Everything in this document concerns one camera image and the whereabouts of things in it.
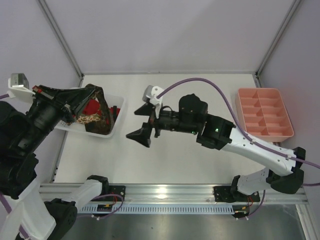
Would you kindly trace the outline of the red tie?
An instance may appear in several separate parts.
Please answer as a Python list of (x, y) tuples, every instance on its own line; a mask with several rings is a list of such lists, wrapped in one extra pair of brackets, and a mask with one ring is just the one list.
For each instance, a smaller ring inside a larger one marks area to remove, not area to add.
[[(113, 117), (114, 121), (117, 120), (120, 111), (121, 109), (118, 108), (116, 105), (109, 108), (109, 112), (111, 113), (111, 116)], [(92, 115), (95, 113), (99, 114), (102, 119), (102, 110), (101, 110), (100, 103), (95, 99), (91, 99), (89, 103), (86, 105), (86, 107), (84, 108), (84, 110), (82, 111), (82, 114)]]

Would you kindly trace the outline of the aluminium mounting rail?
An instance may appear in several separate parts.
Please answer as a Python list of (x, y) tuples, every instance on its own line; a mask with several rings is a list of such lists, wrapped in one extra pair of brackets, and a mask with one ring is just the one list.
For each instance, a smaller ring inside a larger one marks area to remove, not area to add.
[[(126, 204), (215, 204), (218, 196), (214, 184), (123, 184)], [(39, 192), (44, 200), (63, 198), (81, 185), (79, 183), (43, 183)], [(265, 192), (267, 205), (305, 205), (306, 193), (300, 188), (296, 194)]]

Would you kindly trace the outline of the left aluminium frame post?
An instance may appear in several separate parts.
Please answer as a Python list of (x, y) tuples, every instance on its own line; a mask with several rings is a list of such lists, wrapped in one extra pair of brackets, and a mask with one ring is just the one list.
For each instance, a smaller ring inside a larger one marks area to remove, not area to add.
[(61, 31), (61, 28), (60, 28), (56, 18), (54, 17), (47, 1), (46, 0), (36, 0), (36, 3), (38, 4), (44, 18), (46, 19), (49, 27), (51, 28), (54, 36), (56, 37), (57, 42), (59, 43), (61, 49), (63, 50), (72, 69), (74, 70), (74, 72), (76, 73), (78, 78), (80, 80), (82, 80), (84, 77), (84, 74), (81, 71), (81, 68), (80, 68), (68, 42), (66, 41), (65, 36), (64, 36), (63, 32)]

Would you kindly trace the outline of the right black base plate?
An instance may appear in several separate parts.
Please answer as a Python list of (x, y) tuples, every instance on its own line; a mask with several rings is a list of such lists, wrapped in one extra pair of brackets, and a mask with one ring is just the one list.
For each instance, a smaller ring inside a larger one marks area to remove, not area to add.
[(238, 191), (236, 187), (230, 185), (219, 185), (213, 187), (213, 195), (216, 202), (223, 203), (236, 203), (236, 202), (247, 202), (253, 200), (257, 203), (261, 200), (258, 192), (254, 192), (251, 195), (245, 195)]

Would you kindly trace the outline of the aluminium frame post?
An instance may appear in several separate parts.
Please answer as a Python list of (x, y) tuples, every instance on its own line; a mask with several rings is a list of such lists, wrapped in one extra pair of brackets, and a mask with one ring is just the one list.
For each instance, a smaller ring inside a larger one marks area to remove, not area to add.
[(258, 79), (260, 75), (262, 74), (265, 66), (267, 65), (269, 59), (271, 58), (274, 50), (276, 49), (278, 43), (284, 36), (287, 28), (291, 24), (292, 20), (294, 19), (296, 13), (298, 12), (298, 9), (300, 8), (301, 4), (303, 3), (303, 0), (293, 0), (287, 13), (285, 14), (274, 38), (271, 41), (270, 46), (268, 47), (266, 53), (264, 54), (262, 61), (260, 62), (257, 70), (255, 71), (255, 76)]
[(74, 72), (76, 73), (78, 78), (80, 80), (82, 80), (84, 77), (84, 74), (81, 71), (81, 68), (80, 68), (68, 42), (66, 41), (65, 36), (64, 36), (63, 32), (61, 31), (61, 28), (60, 28), (56, 18), (54, 17), (47, 1), (46, 0), (36, 0), (36, 3), (38, 4), (44, 18), (46, 19), (49, 27), (51, 28), (54, 36), (56, 37), (57, 42), (59, 43), (61, 49), (63, 50), (72, 69), (74, 70)]

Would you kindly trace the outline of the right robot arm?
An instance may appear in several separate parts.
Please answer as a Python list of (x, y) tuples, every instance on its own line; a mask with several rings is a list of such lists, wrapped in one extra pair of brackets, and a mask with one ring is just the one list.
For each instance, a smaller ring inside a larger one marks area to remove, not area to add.
[(233, 122), (208, 113), (208, 104), (195, 94), (180, 98), (178, 111), (168, 105), (155, 106), (146, 99), (135, 115), (148, 116), (142, 127), (126, 135), (126, 138), (150, 147), (151, 133), (160, 136), (161, 131), (188, 133), (196, 136), (196, 142), (213, 150), (223, 150), (248, 158), (264, 166), (249, 175), (237, 175), (229, 187), (216, 187), (217, 202), (245, 202), (259, 191), (273, 189), (293, 195), (304, 183), (301, 164), (306, 151), (301, 147), (280, 150), (275, 145), (242, 133)]

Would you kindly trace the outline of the right aluminium frame post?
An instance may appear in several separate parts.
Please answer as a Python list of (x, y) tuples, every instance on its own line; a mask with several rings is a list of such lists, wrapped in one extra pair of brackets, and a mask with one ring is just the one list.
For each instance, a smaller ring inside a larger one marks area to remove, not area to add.
[(260, 75), (262, 74), (265, 66), (267, 65), (269, 59), (271, 58), (274, 50), (276, 49), (278, 43), (284, 36), (287, 28), (291, 24), (292, 20), (294, 19), (296, 13), (298, 12), (298, 9), (300, 8), (301, 4), (303, 3), (303, 0), (293, 0), (287, 13), (285, 14), (274, 38), (271, 41), (270, 46), (268, 47), (266, 53), (264, 54), (262, 61), (260, 62), (257, 70), (255, 71), (255, 76), (258, 79)]

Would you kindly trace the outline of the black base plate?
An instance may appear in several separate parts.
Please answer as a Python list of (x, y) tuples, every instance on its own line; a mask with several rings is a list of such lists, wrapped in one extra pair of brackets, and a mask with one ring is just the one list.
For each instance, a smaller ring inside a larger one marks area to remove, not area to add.
[(258, 192), (254, 192), (251, 195), (245, 195), (238, 191), (236, 187), (230, 185), (219, 185), (213, 187), (213, 195), (216, 202), (223, 203), (236, 203), (236, 202), (247, 202), (253, 200), (257, 203), (261, 200)]
[(116, 198), (118, 201), (119, 197), (114, 197), (113, 195), (120, 195), (125, 198), (126, 195), (126, 186), (125, 185), (110, 185), (107, 189), (103, 190), (101, 195), (106, 195), (102, 198), (103, 201), (113, 201)]

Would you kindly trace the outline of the dark brown patterned tie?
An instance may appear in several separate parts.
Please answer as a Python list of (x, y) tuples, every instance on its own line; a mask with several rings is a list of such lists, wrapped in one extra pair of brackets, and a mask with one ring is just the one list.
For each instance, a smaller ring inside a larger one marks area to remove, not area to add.
[(108, 103), (104, 96), (104, 91), (100, 86), (93, 85), (91, 83), (87, 84), (85, 87), (95, 87), (95, 93), (90, 100), (97, 100), (100, 103), (100, 109), (102, 112), (102, 117), (100, 121), (93, 121), (85, 124), (85, 130), (90, 133), (108, 135), (114, 128), (114, 118), (110, 113)]

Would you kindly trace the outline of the white plastic basket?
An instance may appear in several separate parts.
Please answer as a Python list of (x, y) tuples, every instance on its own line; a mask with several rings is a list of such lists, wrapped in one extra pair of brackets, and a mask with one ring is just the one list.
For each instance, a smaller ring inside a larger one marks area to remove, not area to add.
[(60, 121), (55, 128), (93, 137), (111, 138), (120, 122), (118, 118), (123, 113), (125, 98), (104, 93), (102, 87), (92, 83), (86, 86), (95, 88), (95, 92), (84, 105), (81, 114), (76, 116), (72, 123)]

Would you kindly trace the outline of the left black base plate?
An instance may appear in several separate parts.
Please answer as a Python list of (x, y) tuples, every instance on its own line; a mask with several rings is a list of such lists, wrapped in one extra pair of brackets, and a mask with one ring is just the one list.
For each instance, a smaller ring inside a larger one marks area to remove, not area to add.
[(120, 195), (125, 198), (126, 195), (126, 186), (125, 185), (110, 185), (107, 189), (103, 190), (101, 195), (106, 195), (102, 198), (103, 201), (113, 201), (116, 198), (118, 201), (119, 197), (114, 197), (113, 195)]

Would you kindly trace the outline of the pink divided organizer tray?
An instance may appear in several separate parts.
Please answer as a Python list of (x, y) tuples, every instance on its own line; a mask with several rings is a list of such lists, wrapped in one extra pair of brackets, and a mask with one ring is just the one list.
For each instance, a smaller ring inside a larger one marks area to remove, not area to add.
[(295, 132), (280, 91), (276, 88), (240, 88), (235, 98), (240, 126), (270, 143), (282, 143)]

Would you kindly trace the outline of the beige floral tie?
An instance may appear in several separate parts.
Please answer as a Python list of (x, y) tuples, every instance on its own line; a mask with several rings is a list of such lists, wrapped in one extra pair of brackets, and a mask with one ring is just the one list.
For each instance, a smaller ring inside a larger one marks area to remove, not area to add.
[(94, 113), (94, 114), (90, 114), (90, 115), (86, 115), (86, 114), (81, 114), (76, 122), (82, 125), (91, 123), (91, 122), (98, 122), (101, 120), (101, 116), (98, 113)]

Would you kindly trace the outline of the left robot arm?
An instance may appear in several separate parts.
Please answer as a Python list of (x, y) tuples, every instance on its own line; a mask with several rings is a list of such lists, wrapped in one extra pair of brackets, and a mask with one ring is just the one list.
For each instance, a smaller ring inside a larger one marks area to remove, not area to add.
[(75, 122), (91, 99), (103, 101), (102, 89), (43, 85), (22, 91), (32, 105), (27, 113), (0, 103), (0, 200), (7, 210), (3, 240), (60, 240), (73, 227), (78, 211), (109, 188), (106, 177), (91, 175), (69, 196), (44, 201), (35, 171), (35, 150), (60, 122)]

